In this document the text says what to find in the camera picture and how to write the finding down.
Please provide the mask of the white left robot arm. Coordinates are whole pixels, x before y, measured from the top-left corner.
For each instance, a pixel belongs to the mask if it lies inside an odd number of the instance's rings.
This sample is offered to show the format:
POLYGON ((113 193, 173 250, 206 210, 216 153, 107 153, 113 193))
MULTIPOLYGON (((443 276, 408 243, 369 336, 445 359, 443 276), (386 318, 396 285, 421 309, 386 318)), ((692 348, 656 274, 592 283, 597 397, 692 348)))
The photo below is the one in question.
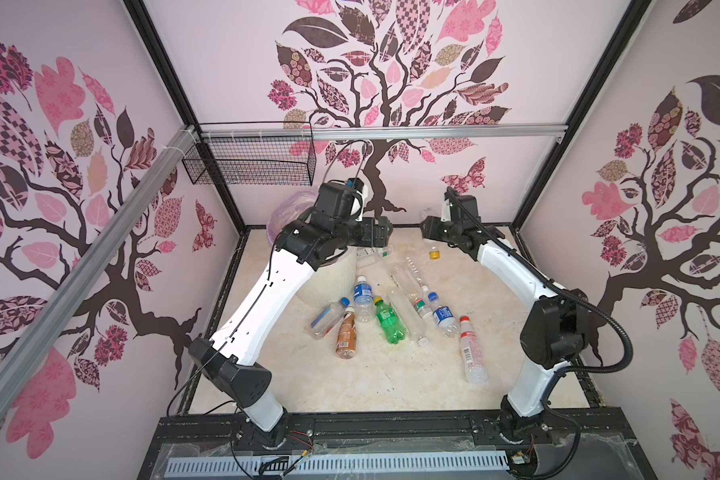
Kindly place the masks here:
POLYGON ((190 345, 199 372, 260 431, 272 434, 284 427, 286 411, 269 390, 272 373, 257 359, 285 307, 335 253, 385 247, 392 232, 385 217, 292 221, 277 236, 266 268, 234 314, 210 339, 190 345))

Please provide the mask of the clear crushed bottle white cap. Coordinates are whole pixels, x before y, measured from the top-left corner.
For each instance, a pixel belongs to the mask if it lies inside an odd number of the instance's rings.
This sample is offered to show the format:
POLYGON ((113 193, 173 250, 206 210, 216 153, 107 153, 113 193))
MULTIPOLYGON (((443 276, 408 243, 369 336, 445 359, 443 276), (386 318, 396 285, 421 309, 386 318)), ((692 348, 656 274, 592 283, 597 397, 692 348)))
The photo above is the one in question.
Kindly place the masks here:
POLYGON ((409 271, 409 276, 417 284, 418 288, 423 292, 429 292, 430 289, 424 279, 424 276, 418 266, 410 256, 405 257, 405 265, 409 271))

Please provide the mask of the brown Nescafe bottle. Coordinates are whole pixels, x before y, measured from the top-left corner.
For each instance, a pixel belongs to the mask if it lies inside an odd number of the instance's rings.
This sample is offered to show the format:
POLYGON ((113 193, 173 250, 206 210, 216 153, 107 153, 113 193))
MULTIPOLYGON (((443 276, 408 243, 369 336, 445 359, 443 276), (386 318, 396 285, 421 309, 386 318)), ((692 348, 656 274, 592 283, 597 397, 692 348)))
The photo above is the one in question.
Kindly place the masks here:
POLYGON ((356 354, 357 332, 355 323, 355 309, 349 306, 344 312, 337 336, 335 353, 341 359, 349 360, 356 354))

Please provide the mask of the aluminium back rail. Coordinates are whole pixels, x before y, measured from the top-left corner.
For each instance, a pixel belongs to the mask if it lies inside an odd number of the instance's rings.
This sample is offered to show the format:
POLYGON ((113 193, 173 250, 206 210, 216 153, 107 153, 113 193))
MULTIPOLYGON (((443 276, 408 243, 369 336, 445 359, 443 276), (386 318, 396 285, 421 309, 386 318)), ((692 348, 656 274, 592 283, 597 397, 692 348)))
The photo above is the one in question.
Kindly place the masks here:
POLYGON ((415 127, 360 127, 360 128, 315 128, 309 124, 303 128, 247 128, 232 124, 222 129, 221 125, 203 128, 204 138, 265 138, 295 137, 298 140, 311 138, 315 141, 338 140, 418 140, 435 138, 510 138, 510 137, 553 137, 565 136, 568 127, 564 124, 496 124, 496 125, 446 125, 415 127))

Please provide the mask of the red cap clear bottle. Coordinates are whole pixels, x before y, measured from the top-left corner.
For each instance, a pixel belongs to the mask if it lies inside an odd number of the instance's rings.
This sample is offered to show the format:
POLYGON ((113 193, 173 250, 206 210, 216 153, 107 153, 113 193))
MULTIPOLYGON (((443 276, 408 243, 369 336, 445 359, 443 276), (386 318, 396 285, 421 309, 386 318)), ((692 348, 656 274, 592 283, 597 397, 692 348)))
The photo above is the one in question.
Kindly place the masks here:
POLYGON ((462 316, 460 325, 460 350, 465 376, 469 383, 486 384, 488 372, 485 368, 480 343, 469 317, 462 316))

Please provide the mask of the blue cap water bottle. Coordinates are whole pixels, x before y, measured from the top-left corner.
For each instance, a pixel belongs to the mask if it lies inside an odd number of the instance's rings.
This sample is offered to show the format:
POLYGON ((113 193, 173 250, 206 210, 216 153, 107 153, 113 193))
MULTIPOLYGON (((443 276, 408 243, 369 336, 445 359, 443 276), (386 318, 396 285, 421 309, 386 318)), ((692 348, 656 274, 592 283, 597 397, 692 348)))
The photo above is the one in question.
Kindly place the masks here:
POLYGON ((458 332, 455 317, 449 306, 436 292, 427 295, 438 330, 446 337, 452 338, 458 332))

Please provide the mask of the aluminium left rail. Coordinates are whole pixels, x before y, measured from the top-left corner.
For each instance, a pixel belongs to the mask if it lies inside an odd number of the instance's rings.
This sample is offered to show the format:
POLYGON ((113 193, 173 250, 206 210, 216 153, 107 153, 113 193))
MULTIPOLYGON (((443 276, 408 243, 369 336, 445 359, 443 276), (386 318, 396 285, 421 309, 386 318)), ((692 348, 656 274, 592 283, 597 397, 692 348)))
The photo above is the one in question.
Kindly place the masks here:
POLYGON ((0 362, 0 420, 39 367, 63 328, 74 316, 118 248, 146 212, 174 167, 197 140, 197 128, 184 125, 160 152, 156 165, 142 177, 112 220, 82 256, 78 266, 0 362))

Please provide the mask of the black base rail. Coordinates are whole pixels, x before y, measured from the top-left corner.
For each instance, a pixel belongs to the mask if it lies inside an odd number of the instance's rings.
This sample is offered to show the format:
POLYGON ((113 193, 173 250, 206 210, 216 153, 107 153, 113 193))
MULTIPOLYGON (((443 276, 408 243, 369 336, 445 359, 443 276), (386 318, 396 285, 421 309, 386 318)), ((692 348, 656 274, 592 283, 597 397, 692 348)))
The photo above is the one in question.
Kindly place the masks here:
POLYGON ((139 471, 164 479, 170 458, 502 451, 506 472, 380 474, 295 479, 651 479, 654 471, 621 410, 564 409, 544 414, 517 442, 501 434, 496 410, 292 413, 272 445, 241 413, 163 419, 139 471))

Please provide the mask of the clear bottle green red label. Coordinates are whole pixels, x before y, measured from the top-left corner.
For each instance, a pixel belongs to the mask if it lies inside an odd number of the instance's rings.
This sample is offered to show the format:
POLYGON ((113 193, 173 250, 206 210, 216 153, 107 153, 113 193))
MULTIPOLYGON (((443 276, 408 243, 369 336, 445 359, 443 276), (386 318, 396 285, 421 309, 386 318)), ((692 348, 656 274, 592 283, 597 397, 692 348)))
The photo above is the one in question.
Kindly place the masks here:
POLYGON ((391 270, 391 277, 408 298, 418 316, 425 322, 432 323, 434 321, 433 311, 424 300, 421 288, 410 269, 401 263, 395 264, 391 270))

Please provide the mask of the square clear bottle green label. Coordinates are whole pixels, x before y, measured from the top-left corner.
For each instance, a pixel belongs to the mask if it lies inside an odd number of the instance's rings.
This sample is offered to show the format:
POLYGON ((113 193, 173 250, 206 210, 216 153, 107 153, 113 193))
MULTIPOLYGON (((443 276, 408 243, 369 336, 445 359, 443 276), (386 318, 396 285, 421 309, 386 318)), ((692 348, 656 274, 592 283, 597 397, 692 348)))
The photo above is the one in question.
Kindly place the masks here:
POLYGON ((363 247, 356 251, 356 266, 363 269, 372 266, 394 254, 394 246, 386 247, 363 247))

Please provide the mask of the tall frosted clear bottle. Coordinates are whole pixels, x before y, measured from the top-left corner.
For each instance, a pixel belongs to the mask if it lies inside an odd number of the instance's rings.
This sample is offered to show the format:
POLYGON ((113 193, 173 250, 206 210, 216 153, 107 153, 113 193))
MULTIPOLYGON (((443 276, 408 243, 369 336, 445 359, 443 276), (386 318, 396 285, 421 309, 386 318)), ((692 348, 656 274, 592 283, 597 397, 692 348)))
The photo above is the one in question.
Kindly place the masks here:
POLYGON ((419 347, 428 347, 430 342, 426 335, 425 324, 408 297, 402 291, 394 289, 389 292, 389 300, 399 318, 403 321, 412 341, 419 347))

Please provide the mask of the aluminium rail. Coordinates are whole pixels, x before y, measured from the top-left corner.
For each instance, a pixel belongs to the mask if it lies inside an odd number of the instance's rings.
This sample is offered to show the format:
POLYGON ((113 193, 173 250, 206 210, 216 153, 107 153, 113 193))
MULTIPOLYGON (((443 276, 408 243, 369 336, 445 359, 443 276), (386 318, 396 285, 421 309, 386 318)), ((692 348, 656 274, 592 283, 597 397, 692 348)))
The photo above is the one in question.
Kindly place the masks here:
POLYGON ((118 248, 146 212, 174 167, 197 140, 197 128, 184 125, 160 152, 156 165, 142 177, 112 220, 82 256, 78 266, 0 362, 0 420, 39 367, 63 328, 74 316, 118 248))
POLYGON ((298 140, 311 138, 315 141, 338 140, 418 140, 435 138, 510 138, 510 137, 553 137, 565 136, 568 127, 564 124, 496 124, 496 125, 446 125, 415 127, 360 127, 360 128, 315 128, 309 124, 303 128, 247 128, 232 124, 222 129, 221 125, 203 128, 204 138, 265 138, 295 137, 298 140))

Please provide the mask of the cream ribbed waste bin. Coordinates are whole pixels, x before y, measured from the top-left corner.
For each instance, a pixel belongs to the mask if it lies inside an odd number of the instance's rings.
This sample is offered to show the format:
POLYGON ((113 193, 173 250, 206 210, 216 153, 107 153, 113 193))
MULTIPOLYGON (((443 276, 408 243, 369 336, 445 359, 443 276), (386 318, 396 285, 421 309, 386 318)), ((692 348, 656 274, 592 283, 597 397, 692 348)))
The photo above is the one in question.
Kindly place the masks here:
POLYGON ((352 299, 356 272, 357 248, 349 247, 337 260, 321 266, 296 296, 311 307, 325 307, 341 298, 352 299))

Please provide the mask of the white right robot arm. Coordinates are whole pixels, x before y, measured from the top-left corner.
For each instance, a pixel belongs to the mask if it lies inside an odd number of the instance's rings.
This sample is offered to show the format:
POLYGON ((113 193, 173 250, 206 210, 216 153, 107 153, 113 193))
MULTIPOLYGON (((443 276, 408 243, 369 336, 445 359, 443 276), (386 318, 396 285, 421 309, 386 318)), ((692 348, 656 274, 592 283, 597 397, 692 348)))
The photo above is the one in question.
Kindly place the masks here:
POLYGON ((528 429, 544 421, 545 408, 562 370, 588 344, 586 313, 576 303, 586 296, 550 282, 494 227, 436 216, 426 217, 419 227, 424 239, 453 246, 491 270, 529 309, 519 335, 525 360, 500 407, 501 434, 517 442, 528 429))

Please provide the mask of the green soda bottle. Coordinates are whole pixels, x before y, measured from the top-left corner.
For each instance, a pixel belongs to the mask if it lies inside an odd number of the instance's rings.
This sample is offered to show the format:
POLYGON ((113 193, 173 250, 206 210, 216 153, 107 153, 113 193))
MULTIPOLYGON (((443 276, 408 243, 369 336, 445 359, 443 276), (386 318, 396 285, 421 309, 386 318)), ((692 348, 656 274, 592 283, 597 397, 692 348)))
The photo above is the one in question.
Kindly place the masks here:
POLYGON ((376 318, 385 338, 390 344, 398 344, 406 338, 405 327, 390 303, 381 297, 374 298, 376 318))

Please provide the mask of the clear bottle blue label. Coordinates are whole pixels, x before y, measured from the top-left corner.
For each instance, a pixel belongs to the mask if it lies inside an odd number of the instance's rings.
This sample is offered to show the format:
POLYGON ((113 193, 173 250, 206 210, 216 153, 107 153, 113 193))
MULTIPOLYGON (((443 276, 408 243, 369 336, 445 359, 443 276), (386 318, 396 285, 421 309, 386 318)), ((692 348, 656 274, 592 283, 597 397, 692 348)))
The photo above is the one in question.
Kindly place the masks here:
POLYGON ((314 339, 324 338, 328 332, 343 318, 344 312, 349 306, 350 301, 346 297, 342 297, 338 301, 331 302, 317 317, 307 324, 307 333, 314 339))

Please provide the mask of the pink bin liner bag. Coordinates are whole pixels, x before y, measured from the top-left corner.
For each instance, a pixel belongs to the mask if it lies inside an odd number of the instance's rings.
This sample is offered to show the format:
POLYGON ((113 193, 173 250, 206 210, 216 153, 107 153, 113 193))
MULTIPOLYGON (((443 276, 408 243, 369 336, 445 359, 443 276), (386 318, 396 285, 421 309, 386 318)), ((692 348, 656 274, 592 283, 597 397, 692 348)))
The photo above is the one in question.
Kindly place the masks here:
POLYGON ((266 235, 273 245, 278 234, 291 221, 296 220, 305 210, 312 207, 317 199, 315 191, 300 191, 275 208, 266 224, 266 235))

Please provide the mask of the small water bottle blue label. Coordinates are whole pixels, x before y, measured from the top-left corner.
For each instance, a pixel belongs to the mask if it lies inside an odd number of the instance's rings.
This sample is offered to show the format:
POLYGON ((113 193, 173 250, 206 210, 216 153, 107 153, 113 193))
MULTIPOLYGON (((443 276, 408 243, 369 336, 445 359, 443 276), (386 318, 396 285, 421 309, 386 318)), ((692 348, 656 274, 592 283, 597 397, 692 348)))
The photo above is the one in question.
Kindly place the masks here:
POLYGON ((372 286, 363 275, 357 277, 353 289, 353 301, 357 319, 364 323, 370 322, 375 316, 374 295, 372 286))

